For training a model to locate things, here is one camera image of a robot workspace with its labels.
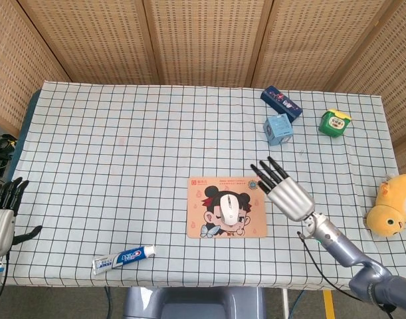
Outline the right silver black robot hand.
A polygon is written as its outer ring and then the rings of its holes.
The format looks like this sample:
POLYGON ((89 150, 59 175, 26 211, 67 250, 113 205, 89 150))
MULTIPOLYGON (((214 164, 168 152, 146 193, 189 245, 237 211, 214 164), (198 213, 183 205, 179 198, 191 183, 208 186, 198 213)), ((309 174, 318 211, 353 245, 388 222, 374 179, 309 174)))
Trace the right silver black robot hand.
POLYGON ((259 178, 258 186, 267 198, 290 220, 303 221, 315 212, 315 202, 309 193, 295 182, 284 169, 270 156, 269 164, 262 160, 262 169, 251 164, 251 169, 259 178))

